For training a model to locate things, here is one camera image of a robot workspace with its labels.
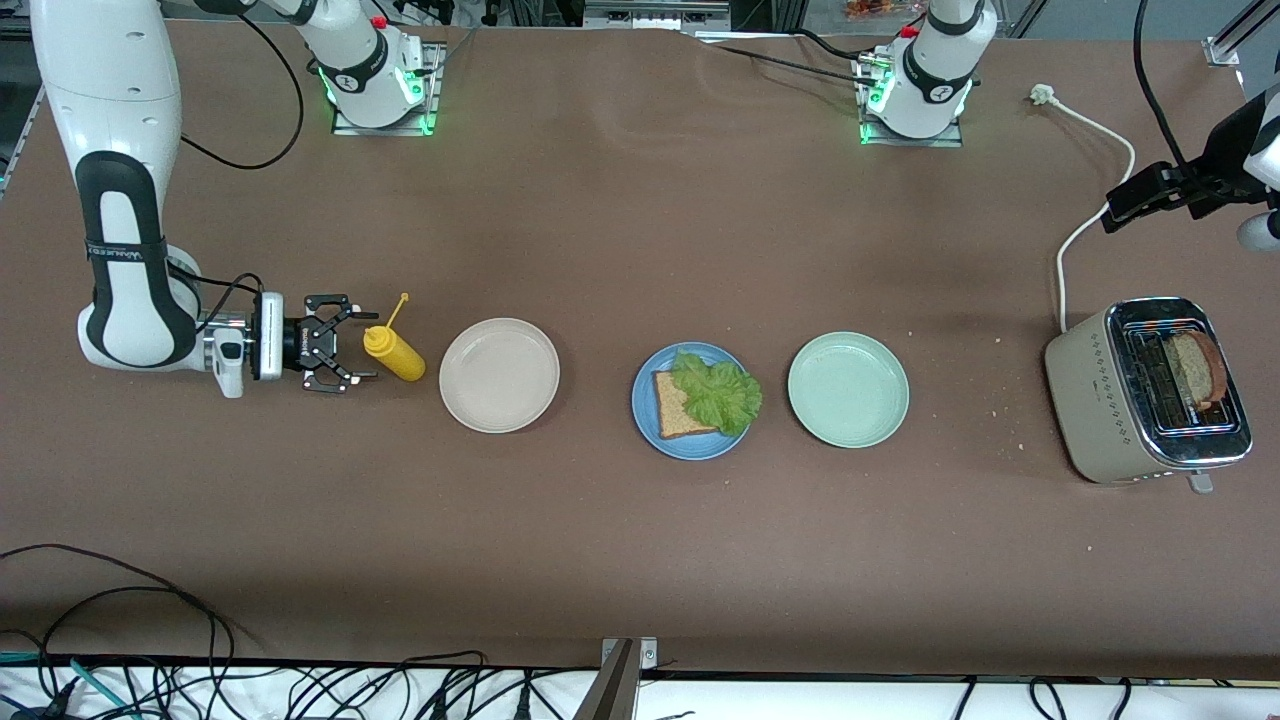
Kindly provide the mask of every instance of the toast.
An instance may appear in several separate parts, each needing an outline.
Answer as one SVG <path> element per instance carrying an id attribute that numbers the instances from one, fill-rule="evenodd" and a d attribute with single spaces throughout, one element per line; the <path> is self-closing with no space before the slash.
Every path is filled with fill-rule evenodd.
<path id="1" fill-rule="evenodd" d="M 1208 410 L 1226 397 L 1226 363 L 1217 345 L 1199 331 L 1178 333 L 1165 341 L 1175 377 L 1181 377 L 1197 410 Z"/>
<path id="2" fill-rule="evenodd" d="M 662 439 L 714 433 L 716 428 L 704 425 L 685 413 L 689 396 L 676 387 L 671 372 L 653 374 L 654 391 L 658 393 L 658 436 Z"/>

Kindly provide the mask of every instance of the sandwich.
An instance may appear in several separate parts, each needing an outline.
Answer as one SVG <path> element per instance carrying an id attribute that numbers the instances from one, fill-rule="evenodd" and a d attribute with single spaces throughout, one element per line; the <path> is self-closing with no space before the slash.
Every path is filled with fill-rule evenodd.
<path id="1" fill-rule="evenodd" d="M 1197 410 L 1208 410 L 1226 397 L 1226 363 L 1212 338 L 1185 331 L 1164 343 L 1170 370 L 1181 379 L 1179 389 L 1190 393 L 1188 400 Z"/>
<path id="2" fill-rule="evenodd" d="M 719 432 L 737 437 L 760 414 L 760 383 L 736 363 L 708 365 L 676 351 L 671 370 L 654 373 L 662 439 Z"/>
<path id="3" fill-rule="evenodd" d="M 699 423 L 685 411 L 689 396 L 676 387 L 671 370 L 654 373 L 653 384 L 658 391 L 658 436 L 662 439 L 716 432 L 714 427 Z"/>

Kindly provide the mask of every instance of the yellow squeeze bottle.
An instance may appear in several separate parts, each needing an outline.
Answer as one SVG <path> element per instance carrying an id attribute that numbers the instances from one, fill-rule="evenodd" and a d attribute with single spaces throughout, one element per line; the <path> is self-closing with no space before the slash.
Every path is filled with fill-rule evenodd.
<path id="1" fill-rule="evenodd" d="M 426 360 L 392 329 L 396 315 L 407 301 L 408 293 L 402 292 L 401 301 L 385 325 L 365 328 L 365 352 L 387 365 L 399 379 L 411 383 L 426 374 Z"/>

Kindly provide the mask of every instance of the plate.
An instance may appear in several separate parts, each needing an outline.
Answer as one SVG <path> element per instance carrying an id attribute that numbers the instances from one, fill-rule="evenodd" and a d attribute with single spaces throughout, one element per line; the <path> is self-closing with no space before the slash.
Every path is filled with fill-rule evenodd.
<path id="1" fill-rule="evenodd" d="M 659 434 L 662 430 L 658 421 L 658 393 L 653 386 L 653 374 L 671 369 L 671 366 L 676 363 L 676 350 L 692 352 L 713 365 L 716 363 L 728 360 L 739 368 L 742 368 L 742 364 L 737 361 L 737 357 L 733 357 L 726 350 L 707 342 L 677 342 L 676 345 L 668 345 L 658 352 L 654 352 L 653 356 L 640 366 L 640 373 L 636 374 L 636 382 L 631 386 L 631 415 L 636 419 L 636 427 L 640 428 L 640 434 L 649 441 L 649 445 L 654 446 L 666 455 L 677 460 L 710 460 L 712 457 L 719 457 L 732 450 L 735 445 L 742 442 L 746 433 L 744 432 L 737 437 L 730 437 L 724 433 L 717 432 L 677 437 L 672 439 L 662 439 L 662 436 Z"/>
<path id="2" fill-rule="evenodd" d="M 471 325 L 440 361 L 444 406 L 481 433 L 509 433 L 532 423 L 558 387 L 556 346 L 543 331 L 515 318 Z"/>
<path id="3" fill-rule="evenodd" d="M 836 332 L 809 341 L 791 363 L 787 395 L 800 424 L 836 447 L 870 447 L 906 418 L 906 372 L 879 341 Z"/>

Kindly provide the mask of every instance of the bread in toaster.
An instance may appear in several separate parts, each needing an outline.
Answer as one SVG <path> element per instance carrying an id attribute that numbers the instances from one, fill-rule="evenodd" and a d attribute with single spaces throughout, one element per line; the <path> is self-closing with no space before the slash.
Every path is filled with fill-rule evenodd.
<path id="1" fill-rule="evenodd" d="M 1208 410 L 1226 397 L 1226 363 L 1217 345 L 1199 331 L 1165 340 L 1165 355 L 1175 375 L 1181 375 L 1197 410 Z"/>

